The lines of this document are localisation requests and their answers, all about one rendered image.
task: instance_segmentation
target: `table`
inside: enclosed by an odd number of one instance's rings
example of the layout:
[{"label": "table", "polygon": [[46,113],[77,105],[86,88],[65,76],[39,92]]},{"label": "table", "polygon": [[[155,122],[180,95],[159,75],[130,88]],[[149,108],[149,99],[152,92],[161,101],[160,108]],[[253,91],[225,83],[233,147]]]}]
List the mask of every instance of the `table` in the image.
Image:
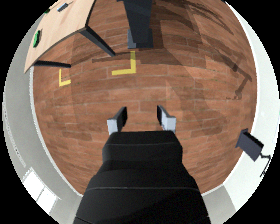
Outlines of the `table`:
[{"label": "table", "polygon": [[[96,0],[59,0],[50,7],[50,11],[44,15],[37,28],[37,31],[40,30],[38,45],[34,48],[33,40],[30,43],[24,73],[32,66],[70,68],[70,64],[40,61],[39,58],[51,48],[76,33],[81,33],[110,56],[115,56],[115,52],[88,26],[95,1]],[[57,11],[57,8],[64,3],[67,3],[68,6],[60,12]]]}]

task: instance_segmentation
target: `brown wood plank floor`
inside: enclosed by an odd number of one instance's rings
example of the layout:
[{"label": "brown wood plank floor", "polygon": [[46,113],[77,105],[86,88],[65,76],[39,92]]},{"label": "brown wood plank floor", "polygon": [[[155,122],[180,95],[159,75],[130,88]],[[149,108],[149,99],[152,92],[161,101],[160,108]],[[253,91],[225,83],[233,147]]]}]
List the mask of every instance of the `brown wood plank floor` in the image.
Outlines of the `brown wood plank floor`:
[{"label": "brown wood plank floor", "polygon": [[89,26],[116,52],[110,57],[76,34],[41,60],[71,63],[62,69],[35,67],[34,101],[48,150],[73,187],[84,193],[102,165],[109,137],[107,119],[127,106],[122,131],[162,130],[156,105],[176,116],[183,164],[204,193],[222,184],[242,154],[235,148],[241,129],[254,120],[257,79],[246,35],[230,8],[219,0],[153,1],[153,49],[133,49],[123,2],[99,0]]}]

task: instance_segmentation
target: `table leg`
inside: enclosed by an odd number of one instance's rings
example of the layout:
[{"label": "table leg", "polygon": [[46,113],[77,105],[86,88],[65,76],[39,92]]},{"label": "table leg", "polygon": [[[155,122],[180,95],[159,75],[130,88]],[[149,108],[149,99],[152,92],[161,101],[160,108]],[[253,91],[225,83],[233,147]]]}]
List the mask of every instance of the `table leg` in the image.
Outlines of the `table leg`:
[{"label": "table leg", "polygon": [[61,68],[71,68],[70,64],[53,62],[53,61],[37,61],[34,66],[48,66],[48,67],[61,67]]},{"label": "table leg", "polygon": [[115,56],[116,53],[106,44],[106,42],[97,34],[95,33],[89,26],[86,27],[85,30],[80,32],[83,36],[88,38],[91,42],[96,44],[102,50],[104,50],[110,56]]}]

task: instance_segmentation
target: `green object on table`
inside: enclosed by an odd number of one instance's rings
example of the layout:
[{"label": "green object on table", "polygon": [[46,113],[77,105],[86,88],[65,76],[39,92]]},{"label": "green object on table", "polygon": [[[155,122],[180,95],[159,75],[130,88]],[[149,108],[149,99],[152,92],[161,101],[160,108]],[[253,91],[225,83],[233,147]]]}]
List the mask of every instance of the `green object on table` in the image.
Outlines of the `green object on table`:
[{"label": "green object on table", "polygon": [[41,31],[38,30],[37,33],[35,34],[34,42],[33,42],[33,47],[37,47],[37,45],[39,44],[40,33],[41,33]]}]

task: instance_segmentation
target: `yellow tape marking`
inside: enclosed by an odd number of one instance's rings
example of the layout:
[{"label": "yellow tape marking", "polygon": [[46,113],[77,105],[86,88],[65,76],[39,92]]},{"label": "yellow tape marking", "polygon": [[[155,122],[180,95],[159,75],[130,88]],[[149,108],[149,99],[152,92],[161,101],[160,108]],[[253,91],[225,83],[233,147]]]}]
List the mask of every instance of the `yellow tape marking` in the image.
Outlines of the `yellow tape marking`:
[{"label": "yellow tape marking", "polygon": [[61,69],[59,69],[59,87],[69,85],[70,83],[71,83],[71,80],[61,82]]},{"label": "yellow tape marking", "polygon": [[112,75],[125,75],[125,74],[136,73],[135,51],[130,51],[130,65],[131,65],[131,69],[115,70],[112,71]]}]

